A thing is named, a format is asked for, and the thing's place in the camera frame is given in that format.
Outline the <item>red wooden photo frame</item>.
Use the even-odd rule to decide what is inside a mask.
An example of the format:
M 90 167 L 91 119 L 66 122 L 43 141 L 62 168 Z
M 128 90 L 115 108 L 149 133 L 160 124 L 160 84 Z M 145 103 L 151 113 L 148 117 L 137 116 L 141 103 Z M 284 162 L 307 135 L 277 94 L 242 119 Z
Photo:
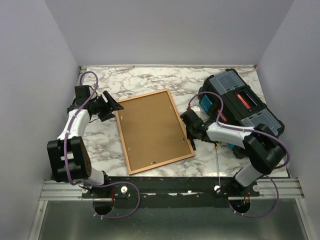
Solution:
M 124 109 L 115 115 L 129 175 L 195 156 L 169 89 L 119 103 Z

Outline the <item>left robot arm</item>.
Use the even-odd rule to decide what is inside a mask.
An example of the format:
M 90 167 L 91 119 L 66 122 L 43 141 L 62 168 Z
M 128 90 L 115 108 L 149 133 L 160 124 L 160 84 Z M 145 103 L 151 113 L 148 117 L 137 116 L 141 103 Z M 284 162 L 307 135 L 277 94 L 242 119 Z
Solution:
M 114 118 L 113 112 L 124 107 L 106 90 L 96 96 L 89 85 L 75 86 L 74 90 L 75 98 L 67 108 L 67 123 L 57 139 L 46 146 L 52 177 L 58 183 L 92 186 L 93 191 L 104 198 L 111 191 L 109 177 L 103 170 L 92 167 L 83 136 L 92 116 L 104 122 Z

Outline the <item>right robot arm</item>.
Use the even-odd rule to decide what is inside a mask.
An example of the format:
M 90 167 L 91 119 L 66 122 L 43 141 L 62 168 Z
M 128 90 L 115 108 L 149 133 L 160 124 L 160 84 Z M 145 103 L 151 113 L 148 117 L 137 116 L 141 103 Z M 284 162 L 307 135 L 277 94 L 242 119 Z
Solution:
M 248 186 L 261 176 L 269 175 L 286 156 L 284 145 L 265 124 L 239 127 L 213 120 L 204 122 L 192 109 L 182 113 L 180 118 L 193 139 L 228 143 L 245 150 L 249 163 L 230 183 L 230 191 L 236 196 L 247 192 Z

